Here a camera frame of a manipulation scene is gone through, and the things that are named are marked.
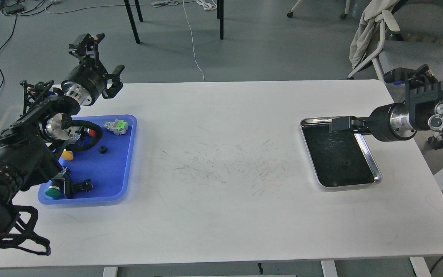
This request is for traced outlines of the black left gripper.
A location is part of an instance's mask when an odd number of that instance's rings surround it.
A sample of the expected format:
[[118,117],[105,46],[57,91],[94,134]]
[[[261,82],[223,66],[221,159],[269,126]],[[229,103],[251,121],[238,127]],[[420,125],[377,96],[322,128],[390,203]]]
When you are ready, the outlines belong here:
[[[120,75],[125,66],[118,65],[111,74],[107,74],[100,62],[98,45],[104,38],[103,33],[95,36],[87,33],[79,35],[74,43],[68,45],[68,53],[79,60],[79,65],[67,75],[60,87],[79,105],[93,105],[101,93],[104,99],[112,99],[123,88]],[[108,88],[107,81],[112,82]]]

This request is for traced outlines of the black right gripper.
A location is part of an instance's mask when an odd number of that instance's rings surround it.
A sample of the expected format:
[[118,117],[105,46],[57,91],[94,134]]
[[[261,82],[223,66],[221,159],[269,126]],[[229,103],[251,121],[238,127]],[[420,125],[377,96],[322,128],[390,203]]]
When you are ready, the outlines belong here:
[[409,111],[404,103],[393,103],[376,108],[367,117],[343,116],[331,120],[330,132],[350,132],[373,135],[381,142],[412,139],[417,130],[410,123]]

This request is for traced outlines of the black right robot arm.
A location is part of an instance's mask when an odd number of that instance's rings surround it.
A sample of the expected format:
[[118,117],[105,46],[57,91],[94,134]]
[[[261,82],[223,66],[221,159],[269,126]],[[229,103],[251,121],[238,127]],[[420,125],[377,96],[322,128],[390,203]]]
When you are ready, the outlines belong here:
[[334,118],[329,131],[371,134],[381,142],[410,140],[418,131],[433,131],[427,142],[443,149],[443,80],[427,64],[417,69],[396,68],[384,74],[386,83],[405,85],[405,100],[377,107],[368,117]]

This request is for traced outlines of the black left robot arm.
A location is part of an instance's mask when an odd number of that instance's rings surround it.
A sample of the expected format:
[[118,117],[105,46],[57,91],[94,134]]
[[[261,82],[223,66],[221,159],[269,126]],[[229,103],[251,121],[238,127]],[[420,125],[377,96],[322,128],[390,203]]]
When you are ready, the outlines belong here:
[[79,35],[68,52],[79,64],[62,82],[23,86],[23,114],[0,132],[0,249],[19,249],[50,255],[50,241],[35,233],[38,211],[32,206],[14,205],[19,191],[44,184],[64,174],[59,162],[64,150],[88,151],[103,136],[102,128],[88,121],[72,119],[81,106],[93,105],[99,96],[114,98],[123,88],[123,65],[108,73],[100,61],[98,45],[105,34]]

